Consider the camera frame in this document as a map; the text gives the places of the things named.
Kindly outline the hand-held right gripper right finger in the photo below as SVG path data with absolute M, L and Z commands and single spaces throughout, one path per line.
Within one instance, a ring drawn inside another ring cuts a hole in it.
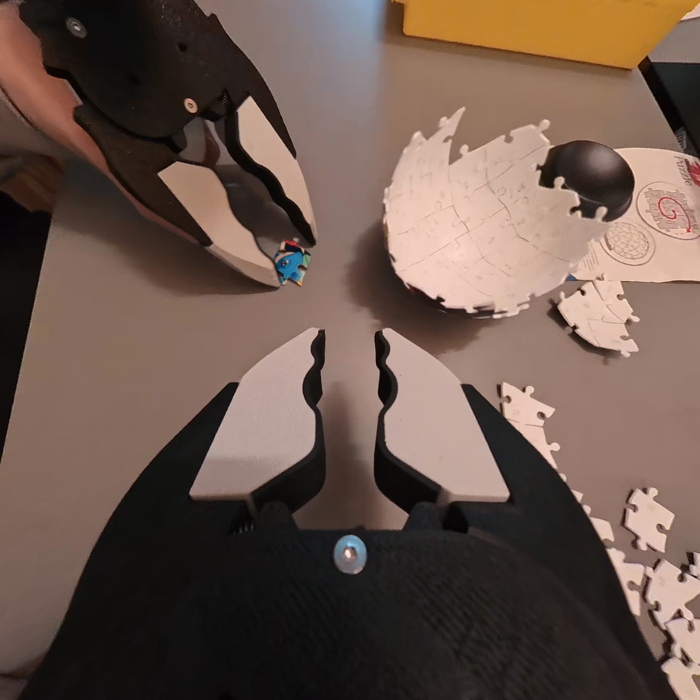
M 419 503 L 505 503 L 495 457 L 459 379 L 390 328 L 374 335 L 381 410 L 374 481 L 405 513 Z

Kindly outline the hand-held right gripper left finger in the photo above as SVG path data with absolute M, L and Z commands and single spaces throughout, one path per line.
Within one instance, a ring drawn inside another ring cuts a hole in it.
M 318 408 L 326 334 L 309 328 L 258 361 L 234 395 L 190 488 L 194 501 L 242 501 L 295 512 L 326 478 Z

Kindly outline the person's left hand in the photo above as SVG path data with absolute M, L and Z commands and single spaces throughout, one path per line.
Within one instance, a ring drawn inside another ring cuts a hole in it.
M 149 221 L 194 243 L 199 242 L 138 202 L 112 175 L 98 145 L 74 119 L 79 100 L 69 84 L 46 72 L 40 41 L 20 17 L 19 1 L 1 3 L 1 91 L 35 131 L 65 153 L 96 167 Z

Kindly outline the joined white puzzle pieces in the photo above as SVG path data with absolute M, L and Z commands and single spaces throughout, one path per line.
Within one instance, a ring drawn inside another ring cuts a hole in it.
M 628 330 L 639 318 L 625 298 L 621 282 L 604 277 L 588 281 L 571 295 L 560 292 L 556 307 L 567 325 L 588 344 L 624 357 L 639 350 Z

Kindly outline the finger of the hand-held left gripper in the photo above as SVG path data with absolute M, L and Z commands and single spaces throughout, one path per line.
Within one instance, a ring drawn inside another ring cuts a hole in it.
M 174 162 L 158 177 L 209 238 L 206 249 L 211 255 L 260 284 L 280 287 L 275 264 L 232 212 L 227 191 L 214 170 Z
M 245 172 L 257 178 L 284 211 L 300 236 L 312 246 L 318 229 L 310 193 L 295 151 L 289 147 L 249 95 L 225 117 L 225 146 Z

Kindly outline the black box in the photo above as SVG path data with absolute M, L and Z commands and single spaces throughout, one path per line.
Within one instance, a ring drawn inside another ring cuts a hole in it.
M 639 69 L 681 151 L 698 157 L 699 63 L 658 62 L 645 57 Z

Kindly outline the yellow plastic bin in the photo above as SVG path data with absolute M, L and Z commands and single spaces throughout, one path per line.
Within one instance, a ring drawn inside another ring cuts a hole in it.
M 698 1 L 399 1 L 406 36 L 635 68 Z

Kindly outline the white instruction leaflet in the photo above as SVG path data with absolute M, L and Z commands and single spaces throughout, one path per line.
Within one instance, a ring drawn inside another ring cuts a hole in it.
M 699 159 L 653 148 L 619 148 L 635 188 L 627 212 L 591 244 L 570 279 L 699 281 Z

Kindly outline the colourful printed puzzle piece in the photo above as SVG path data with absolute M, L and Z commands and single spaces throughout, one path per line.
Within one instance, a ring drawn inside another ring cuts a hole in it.
M 280 285 L 291 282 L 302 286 L 310 261 L 311 254 L 299 238 L 283 240 L 273 258 Z

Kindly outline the black dome stand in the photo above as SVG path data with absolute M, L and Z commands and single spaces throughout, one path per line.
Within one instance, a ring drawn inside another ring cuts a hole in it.
M 628 162 L 613 149 L 593 141 L 570 141 L 549 149 L 540 167 L 539 184 L 553 188 L 560 177 L 563 188 L 579 197 L 575 210 L 585 218 L 594 218 L 604 207 L 603 221 L 616 221 L 628 211 L 634 197 L 635 177 Z

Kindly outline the partly built white puzzle ball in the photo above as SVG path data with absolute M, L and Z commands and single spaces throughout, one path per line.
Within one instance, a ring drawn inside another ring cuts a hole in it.
M 565 282 L 611 226 L 581 197 L 540 185 L 549 121 L 511 130 L 450 161 L 465 108 L 413 134 L 384 190 L 384 240 L 402 283 L 448 311 L 502 319 Z

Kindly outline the person's left forearm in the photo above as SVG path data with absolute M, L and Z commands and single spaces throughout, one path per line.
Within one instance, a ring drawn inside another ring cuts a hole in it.
M 1 154 L 38 154 L 58 161 L 65 157 L 64 151 L 54 141 L 23 117 L 3 90 L 1 91 Z

